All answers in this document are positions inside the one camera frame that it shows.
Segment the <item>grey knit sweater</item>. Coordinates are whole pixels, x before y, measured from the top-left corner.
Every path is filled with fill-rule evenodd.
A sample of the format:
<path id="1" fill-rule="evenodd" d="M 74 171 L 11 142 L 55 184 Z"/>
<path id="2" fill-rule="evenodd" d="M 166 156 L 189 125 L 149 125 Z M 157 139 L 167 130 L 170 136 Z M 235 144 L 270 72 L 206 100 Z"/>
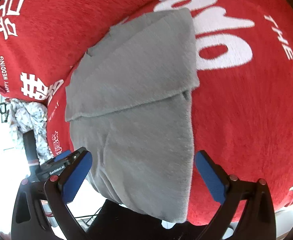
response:
<path id="1" fill-rule="evenodd" d="M 188 9 L 151 12 L 112 27 L 66 87 L 65 119 L 73 146 L 92 154 L 93 188 L 173 223 L 186 220 L 190 195 L 195 52 Z"/>

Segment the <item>white floral crumpled quilt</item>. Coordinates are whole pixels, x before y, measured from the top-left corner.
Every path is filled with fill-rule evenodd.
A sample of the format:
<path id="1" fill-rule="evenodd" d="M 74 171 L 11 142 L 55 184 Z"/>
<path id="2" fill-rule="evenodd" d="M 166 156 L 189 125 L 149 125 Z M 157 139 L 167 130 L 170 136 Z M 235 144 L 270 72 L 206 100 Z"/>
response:
<path id="1" fill-rule="evenodd" d="M 11 99 L 8 113 L 9 134 L 15 148 L 24 149 L 23 134 L 34 132 L 36 153 L 40 164 L 53 158 L 47 141 L 47 107 L 39 102 L 25 102 Z"/>

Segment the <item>person's dark trousers leg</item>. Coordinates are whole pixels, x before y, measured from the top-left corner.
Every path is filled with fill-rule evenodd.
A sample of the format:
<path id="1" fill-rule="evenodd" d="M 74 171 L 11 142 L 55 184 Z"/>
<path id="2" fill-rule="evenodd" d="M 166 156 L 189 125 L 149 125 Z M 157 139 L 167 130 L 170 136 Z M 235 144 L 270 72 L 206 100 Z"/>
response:
<path id="1" fill-rule="evenodd" d="M 165 229 L 160 219 L 107 199 L 86 233 L 90 239 L 101 240 L 173 240 L 196 239 L 204 229 L 204 225 L 195 226 L 190 222 Z"/>

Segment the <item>red printed bed blanket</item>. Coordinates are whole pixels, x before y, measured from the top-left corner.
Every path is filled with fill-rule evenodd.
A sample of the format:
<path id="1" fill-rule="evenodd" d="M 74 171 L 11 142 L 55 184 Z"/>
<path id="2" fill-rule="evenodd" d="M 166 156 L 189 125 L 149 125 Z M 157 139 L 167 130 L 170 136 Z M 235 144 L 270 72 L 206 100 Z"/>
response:
<path id="1" fill-rule="evenodd" d="M 191 93 L 194 159 L 205 150 L 227 172 L 264 178 L 274 207 L 293 203 L 293 9 L 286 0 L 154 0 L 151 12 L 188 9 L 199 85 Z M 65 119 L 66 83 L 47 123 L 55 154 L 77 149 Z M 186 220 L 207 224 L 218 208 L 201 175 L 191 174 Z"/>

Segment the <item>red printed pillow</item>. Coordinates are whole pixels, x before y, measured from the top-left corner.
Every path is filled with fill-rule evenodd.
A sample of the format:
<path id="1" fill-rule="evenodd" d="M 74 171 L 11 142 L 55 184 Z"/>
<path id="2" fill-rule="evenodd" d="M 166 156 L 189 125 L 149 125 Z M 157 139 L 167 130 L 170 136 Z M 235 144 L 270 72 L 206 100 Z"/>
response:
<path id="1" fill-rule="evenodd" d="M 0 94 L 42 101 L 108 28 L 153 0 L 1 0 Z"/>

